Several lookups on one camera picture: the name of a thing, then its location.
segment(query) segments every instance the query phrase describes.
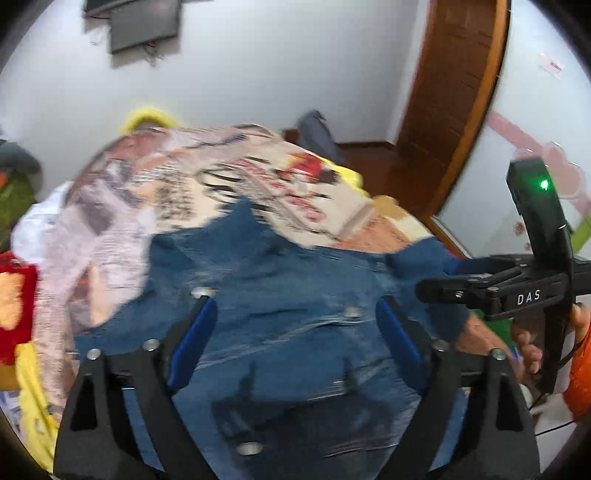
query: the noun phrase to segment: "white wall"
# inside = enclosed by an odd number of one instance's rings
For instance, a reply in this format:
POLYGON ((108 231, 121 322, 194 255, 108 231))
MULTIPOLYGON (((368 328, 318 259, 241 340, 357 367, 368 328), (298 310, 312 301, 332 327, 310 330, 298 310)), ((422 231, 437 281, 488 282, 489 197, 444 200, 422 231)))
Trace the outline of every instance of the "white wall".
POLYGON ((402 68, 400 86, 396 90, 394 109, 392 110, 392 117, 390 118, 387 133, 388 141, 394 145, 398 143, 398 137, 400 136, 400 130, 402 129, 402 121, 406 115, 408 102, 413 92, 414 79, 417 75, 418 64, 423 53, 430 4, 431 0, 417 0, 413 31, 410 35, 408 48, 406 49, 407 59, 402 68))
POLYGON ((0 125, 43 163, 40 197, 153 106, 184 125, 294 126, 311 108, 337 141, 385 140, 406 65, 411 0, 210 0, 183 5, 152 68, 111 59, 82 0, 54 0, 0 73, 0 125))
MULTIPOLYGON (((591 179, 591 83, 583 66, 530 0, 512 0, 505 61, 492 109, 540 144, 557 142, 591 179), (540 54, 564 68, 558 79, 540 67, 540 54)), ((522 252, 512 235, 519 218, 505 176, 515 147, 484 127, 439 220, 472 255, 522 252)), ((576 227, 581 216, 561 201, 576 227)))

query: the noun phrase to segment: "green object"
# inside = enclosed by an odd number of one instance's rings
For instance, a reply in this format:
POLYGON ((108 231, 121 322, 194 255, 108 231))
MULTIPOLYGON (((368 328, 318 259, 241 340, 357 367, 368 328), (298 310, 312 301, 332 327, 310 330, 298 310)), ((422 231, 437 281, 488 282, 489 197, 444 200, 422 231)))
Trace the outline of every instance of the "green object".
POLYGON ((10 234, 31 205, 35 203, 33 188, 24 173, 13 172, 0 188, 0 253, 10 248, 10 234))
POLYGON ((578 253, 583 248, 585 243, 587 243, 589 238, 591 238, 591 216, 585 215, 583 217, 583 221, 581 221, 580 225, 570 236, 570 243, 573 246, 573 252, 578 253))
MULTIPOLYGON (((474 310, 474 314, 480 318, 480 320, 484 320, 484 314, 481 310, 474 310)), ((485 325, 489 328, 489 330, 496 333, 496 335, 511 349, 515 348, 515 343, 511 340, 512 323, 513 319, 495 320, 494 322, 485 321, 485 325)))

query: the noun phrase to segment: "metal screw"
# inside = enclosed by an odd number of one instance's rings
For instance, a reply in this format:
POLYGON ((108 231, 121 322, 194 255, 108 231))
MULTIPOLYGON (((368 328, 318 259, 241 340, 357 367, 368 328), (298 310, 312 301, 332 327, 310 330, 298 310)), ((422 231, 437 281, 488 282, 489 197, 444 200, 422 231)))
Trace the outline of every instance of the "metal screw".
POLYGON ((96 360, 98 357, 100 357, 100 350, 98 348, 91 348, 86 354, 88 360, 96 360))
POLYGON ((150 340, 146 340, 142 345, 142 348, 147 352, 153 352, 160 346, 160 341, 156 340, 155 338, 151 338, 150 340))
POLYGON ((191 295, 198 299, 202 295, 207 295, 208 297, 212 298, 216 295, 216 291, 210 287, 195 287, 191 291, 191 295))
POLYGON ((445 340, 441 340, 440 338, 433 340, 431 342, 431 347, 438 352, 447 352, 449 349, 449 344, 445 340))
POLYGON ((491 350, 491 357, 493 357, 495 360, 504 360, 507 358, 507 355, 500 348, 493 348, 491 350))

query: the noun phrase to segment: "denim fabric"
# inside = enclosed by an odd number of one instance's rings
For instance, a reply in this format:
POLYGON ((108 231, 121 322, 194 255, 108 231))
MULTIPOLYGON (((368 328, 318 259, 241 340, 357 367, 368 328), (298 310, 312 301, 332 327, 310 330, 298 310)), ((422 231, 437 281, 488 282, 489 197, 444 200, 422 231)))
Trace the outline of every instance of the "denim fabric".
MULTIPOLYGON (((432 337, 454 341, 468 312, 414 295, 449 258, 435 239, 392 255, 304 249, 257 222, 241 200, 209 226, 154 237, 143 293, 76 346, 106 354, 162 338, 185 319, 195 288, 213 288, 219 317, 190 384, 174 403, 222 479, 373 478, 397 444, 419 397, 402 381, 375 323, 392 294, 432 337), (241 455, 258 442, 258 455, 241 455)), ((129 416, 147 463, 159 466, 133 393, 129 416)), ((446 441, 463 414, 459 394, 446 441)))

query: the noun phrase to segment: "black cable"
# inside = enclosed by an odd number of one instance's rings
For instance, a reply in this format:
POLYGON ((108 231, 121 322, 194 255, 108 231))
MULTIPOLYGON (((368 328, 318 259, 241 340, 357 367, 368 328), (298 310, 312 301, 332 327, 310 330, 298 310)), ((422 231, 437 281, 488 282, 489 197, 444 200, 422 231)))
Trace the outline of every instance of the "black cable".
POLYGON ((548 430, 544 430, 543 432, 536 433, 535 436, 539 437, 540 435, 543 435, 544 433, 553 432, 555 430, 561 429, 562 427, 566 427, 567 425, 570 425, 571 423, 574 423, 574 420, 563 423, 562 425, 559 425, 558 427, 554 427, 553 429, 548 429, 548 430))
POLYGON ((538 395, 538 397, 531 403, 530 407, 527 410, 531 411, 532 408, 537 407, 540 404, 540 400, 542 399, 542 397, 544 397, 543 393, 538 395))

